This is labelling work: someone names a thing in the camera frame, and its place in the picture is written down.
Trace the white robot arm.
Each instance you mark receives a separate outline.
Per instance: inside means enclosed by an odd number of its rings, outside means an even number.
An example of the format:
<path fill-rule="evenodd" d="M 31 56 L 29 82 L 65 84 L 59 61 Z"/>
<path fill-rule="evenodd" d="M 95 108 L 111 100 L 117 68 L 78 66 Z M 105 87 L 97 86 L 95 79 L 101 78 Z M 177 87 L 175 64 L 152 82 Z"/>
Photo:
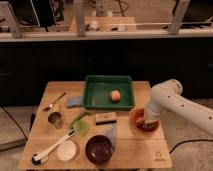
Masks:
<path fill-rule="evenodd" d="M 213 136 L 213 109 L 192 102 L 181 96 L 182 84 L 170 79 L 150 89 L 150 99 L 144 106 L 146 120 L 157 120 L 167 110 L 194 123 Z"/>

